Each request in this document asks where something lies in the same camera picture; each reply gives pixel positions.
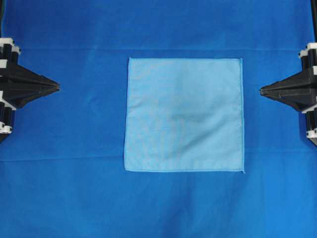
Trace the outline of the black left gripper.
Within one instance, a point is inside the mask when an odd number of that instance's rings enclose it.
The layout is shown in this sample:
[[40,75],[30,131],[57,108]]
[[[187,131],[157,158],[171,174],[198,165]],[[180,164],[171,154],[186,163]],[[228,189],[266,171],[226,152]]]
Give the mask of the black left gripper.
[[[59,91],[59,84],[20,65],[20,48],[12,38],[0,38],[0,142],[13,132],[15,112],[27,103]],[[9,86],[9,79],[50,86]]]

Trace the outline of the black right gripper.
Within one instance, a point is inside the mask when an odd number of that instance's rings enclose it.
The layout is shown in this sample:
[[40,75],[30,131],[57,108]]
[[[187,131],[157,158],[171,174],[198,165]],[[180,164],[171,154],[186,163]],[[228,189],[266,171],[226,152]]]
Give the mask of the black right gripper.
[[[317,145],[317,44],[308,43],[299,53],[302,71],[286,79],[264,86],[260,95],[291,106],[306,118],[306,138]],[[272,92],[306,89],[308,92]]]

